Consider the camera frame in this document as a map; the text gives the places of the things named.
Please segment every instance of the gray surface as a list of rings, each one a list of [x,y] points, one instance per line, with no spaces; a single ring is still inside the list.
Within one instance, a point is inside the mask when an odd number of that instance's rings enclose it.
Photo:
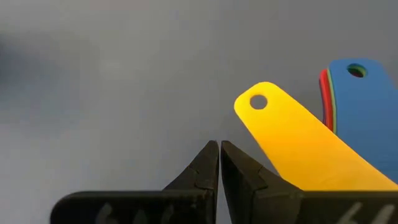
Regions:
[[[379,60],[397,83],[397,7],[0,0],[1,223],[47,223],[79,190],[161,189],[209,139],[269,167],[234,99],[267,80],[321,118],[319,71],[346,57]]]

